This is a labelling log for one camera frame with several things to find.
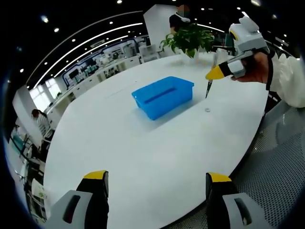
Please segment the person in dark shirt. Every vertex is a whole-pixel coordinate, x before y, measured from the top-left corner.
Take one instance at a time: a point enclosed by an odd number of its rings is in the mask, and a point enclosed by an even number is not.
[[[178,7],[178,11],[170,17],[171,33],[178,32],[180,28],[187,27],[191,20],[188,18],[190,8],[187,5],[181,5]]]

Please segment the human hand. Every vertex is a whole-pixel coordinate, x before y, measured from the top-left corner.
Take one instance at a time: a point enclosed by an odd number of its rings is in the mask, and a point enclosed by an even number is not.
[[[254,69],[240,78],[231,77],[233,81],[239,82],[260,82],[267,83],[269,65],[268,56],[262,52],[258,52],[254,55],[255,66]]]

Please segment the round white table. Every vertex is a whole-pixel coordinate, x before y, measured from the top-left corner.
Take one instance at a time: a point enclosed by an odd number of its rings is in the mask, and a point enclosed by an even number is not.
[[[205,65],[184,65],[179,55],[141,64],[69,105],[46,161],[49,216],[84,175],[106,169],[108,228],[158,229],[205,200],[206,172],[232,173],[257,132],[268,92],[264,84],[225,78],[205,99],[213,55],[200,58]],[[166,76],[193,82],[193,100],[151,121],[131,93]]]

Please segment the blue plastic tray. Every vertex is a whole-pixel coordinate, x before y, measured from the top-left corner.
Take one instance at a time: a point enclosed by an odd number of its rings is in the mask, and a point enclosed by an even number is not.
[[[194,83],[168,76],[132,93],[139,108],[156,120],[193,98]]]

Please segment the black ceiling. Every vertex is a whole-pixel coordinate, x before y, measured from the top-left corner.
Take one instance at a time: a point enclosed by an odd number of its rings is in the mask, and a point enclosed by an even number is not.
[[[96,21],[126,12],[142,10],[142,12],[118,16],[111,20],[97,23],[77,33],[72,37],[76,39],[76,42],[72,42],[72,38],[68,39],[38,66],[37,70],[29,79],[28,85],[32,88],[46,70],[65,53],[83,41],[102,32],[128,24],[143,22],[143,25],[141,26],[115,31],[81,46],[60,61],[46,75],[44,80],[49,79],[51,74],[55,75],[61,70],[67,64],[66,60],[74,60],[76,57],[83,54],[85,52],[84,48],[89,47],[92,43],[96,43],[106,37],[109,37],[111,40],[127,35],[128,30],[134,31],[134,34],[139,34],[140,32],[142,34],[147,34],[143,14],[156,3],[177,6],[182,3],[188,4],[191,9],[191,17],[197,18],[198,23],[209,25],[209,22],[211,22],[211,26],[224,31],[228,31],[228,28],[232,23],[238,23],[238,19],[243,16],[241,11],[245,11],[260,26],[260,31],[266,39],[274,41],[275,36],[277,36],[280,39],[285,39],[288,43],[291,42],[288,34],[289,26],[279,19],[273,19],[273,12],[270,12],[270,10],[267,10],[264,7],[254,6],[250,1],[122,0],[122,4],[120,5],[117,4],[116,1],[117,0],[109,0],[107,1],[107,4],[103,3],[104,1],[88,4],[86,2],[80,2],[79,6],[74,4],[73,6],[66,7],[42,5],[29,7],[16,5],[12,9],[9,8],[5,14],[5,20],[8,25],[6,34],[9,39],[9,42],[7,43],[8,46],[6,47],[9,48],[9,53],[7,55],[8,64],[6,66],[7,72],[10,73],[11,84],[14,84],[16,87],[24,85],[34,69],[57,45],[83,27]],[[41,20],[41,15],[47,16],[49,22],[44,23]],[[54,28],[57,27],[60,30],[55,33]],[[293,52],[294,46],[292,44],[285,49],[289,52]]]

